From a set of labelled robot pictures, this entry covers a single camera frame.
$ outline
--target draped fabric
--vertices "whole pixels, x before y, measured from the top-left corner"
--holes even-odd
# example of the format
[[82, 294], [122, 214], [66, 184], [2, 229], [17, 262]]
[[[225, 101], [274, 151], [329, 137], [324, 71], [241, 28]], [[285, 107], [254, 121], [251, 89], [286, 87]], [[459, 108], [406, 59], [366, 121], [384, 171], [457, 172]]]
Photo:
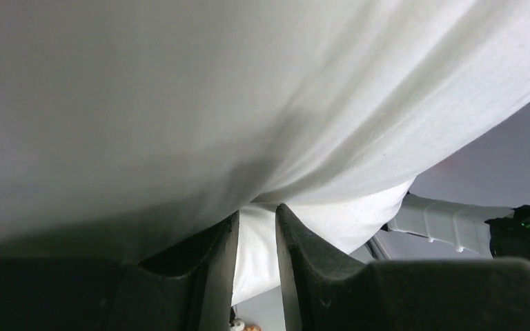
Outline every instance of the draped fabric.
[[529, 101], [530, 0], [0, 0], [0, 255], [357, 201]]

